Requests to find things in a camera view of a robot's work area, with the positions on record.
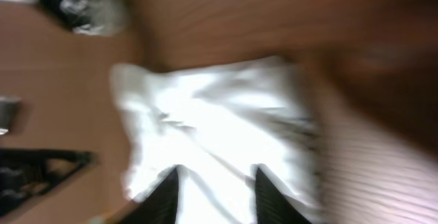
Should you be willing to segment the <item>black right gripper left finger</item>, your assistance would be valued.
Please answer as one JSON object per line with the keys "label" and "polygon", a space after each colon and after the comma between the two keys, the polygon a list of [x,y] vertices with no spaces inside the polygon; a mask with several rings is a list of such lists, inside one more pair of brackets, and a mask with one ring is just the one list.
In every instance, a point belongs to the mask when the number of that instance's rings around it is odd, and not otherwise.
{"label": "black right gripper left finger", "polygon": [[179,200],[179,173],[175,166],[152,193],[118,224],[175,224]]}

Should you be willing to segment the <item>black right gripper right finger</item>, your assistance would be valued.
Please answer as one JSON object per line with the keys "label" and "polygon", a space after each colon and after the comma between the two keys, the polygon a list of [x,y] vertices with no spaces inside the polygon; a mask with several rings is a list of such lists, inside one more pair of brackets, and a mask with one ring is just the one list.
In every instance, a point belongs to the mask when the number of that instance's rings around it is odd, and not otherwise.
{"label": "black right gripper right finger", "polygon": [[288,202],[260,166],[255,171],[255,207],[258,224],[311,224]]}

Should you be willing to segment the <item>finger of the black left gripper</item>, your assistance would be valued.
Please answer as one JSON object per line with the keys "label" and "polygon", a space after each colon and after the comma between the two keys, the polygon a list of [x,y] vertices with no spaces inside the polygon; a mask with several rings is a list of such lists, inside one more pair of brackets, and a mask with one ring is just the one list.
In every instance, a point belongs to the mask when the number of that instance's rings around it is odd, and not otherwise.
{"label": "finger of the black left gripper", "polygon": [[95,154],[89,151],[2,149],[1,215],[51,192],[95,161]]}

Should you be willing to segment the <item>white printed t-shirt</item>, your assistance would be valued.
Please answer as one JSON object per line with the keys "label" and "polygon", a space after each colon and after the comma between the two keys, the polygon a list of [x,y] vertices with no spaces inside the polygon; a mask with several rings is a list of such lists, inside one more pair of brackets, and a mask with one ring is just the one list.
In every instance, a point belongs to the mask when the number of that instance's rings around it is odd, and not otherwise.
{"label": "white printed t-shirt", "polygon": [[323,223],[318,128],[298,76],[278,56],[170,73],[113,66],[114,104],[131,144],[125,196],[146,199],[179,166],[178,223],[255,223],[261,168],[307,220]]}

